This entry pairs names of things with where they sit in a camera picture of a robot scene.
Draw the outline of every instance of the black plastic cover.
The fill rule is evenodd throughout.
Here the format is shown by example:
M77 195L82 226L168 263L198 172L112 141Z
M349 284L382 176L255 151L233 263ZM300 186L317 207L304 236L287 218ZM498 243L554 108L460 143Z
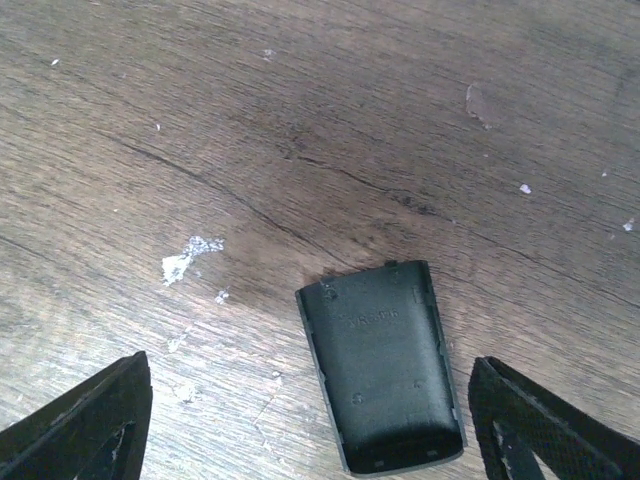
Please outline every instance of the black plastic cover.
M325 278L296 297L345 470L377 477L462 455L426 262Z

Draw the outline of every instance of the white stain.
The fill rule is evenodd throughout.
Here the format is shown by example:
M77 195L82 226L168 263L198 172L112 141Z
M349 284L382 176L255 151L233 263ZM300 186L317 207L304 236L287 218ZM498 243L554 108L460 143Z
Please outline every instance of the white stain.
M225 288L224 290L220 290L218 292L218 296L215 298L215 302L218 305L222 305L227 301L227 298L229 298L229 289Z
M624 228L624 231L625 232L632 231L634 222L635 222L635 220L633 218L630 218L629 221L622 226L622 228Z
M184 272L198 255L220 252L222 250L224 250L224 240L221 238L205 240L202 237L191 237L181 255L174 255L162 259L164 284L169 286L173 282L182 280L184 278Z

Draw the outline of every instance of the wooden table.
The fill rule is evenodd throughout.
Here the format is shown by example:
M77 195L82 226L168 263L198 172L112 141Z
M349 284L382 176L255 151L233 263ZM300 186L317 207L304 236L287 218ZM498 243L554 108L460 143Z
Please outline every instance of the wooden table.
M638 51L631 0L0 3L0 428L146 350L144 479L343 478L294 291L426 259L470 444L402 478L485 478L480 355L640 436Z

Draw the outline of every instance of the white debris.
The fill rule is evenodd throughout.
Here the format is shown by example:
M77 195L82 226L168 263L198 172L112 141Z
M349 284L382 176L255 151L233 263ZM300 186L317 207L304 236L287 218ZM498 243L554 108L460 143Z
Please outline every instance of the white debris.
M164 284L168 287L173 282L182 280L187 267L191 265L193 257L190 255L175 255L162 259L162 270L164 271Z
M193 403L201 398L201 392L191 383L174 388L173 393L183 403Z
M469 88L467 88L466 100L467 113L471 117L480 120L485 130L490 130L492 128L491 124L493 123L491 120L493 114L491 112L491 108L485 101L479 84L472 83L469 85Z
M271 50L270 48L267 48L266 50L264 50L262 52L262 59L266 60L267 62L271 61L271 58L276 54L276 52L274 52L273 50Z
M215 302L218 305L222 305L227 301L227 298L229 298L229 289L225 288L224 290L220 290L218 292L218 296L215 298Z
M187 334L183 333L179 337L171 338L167 340L167 347L169 348L169 353L176 353L178 351L178 348L180 348L180 345L182 344L182 342L184 342L185 338L187 338Z
M624 228L624 231L625 232L632 231L634 222L635 222L635 220L633 218L630 218L629 221L622 226L622 228Z
M224 250L224 240L221 238L205 240L202 237L191 237L181 255L174 255L162 259L164 284L169 286L173 282L182 280L184 278L184 272L198 255L220 252L222 250Z

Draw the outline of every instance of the black textured material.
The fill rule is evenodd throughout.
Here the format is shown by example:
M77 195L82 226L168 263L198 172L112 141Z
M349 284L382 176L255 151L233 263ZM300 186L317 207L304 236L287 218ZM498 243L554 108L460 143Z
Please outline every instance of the black textured material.
M462 454L426 262L325 278L296 296L345 470L381 476Z
M0 432L0 480L137 480L151 383L144 352Z
M469 407L489 480L638 480L640 444L496 358L476 359Z

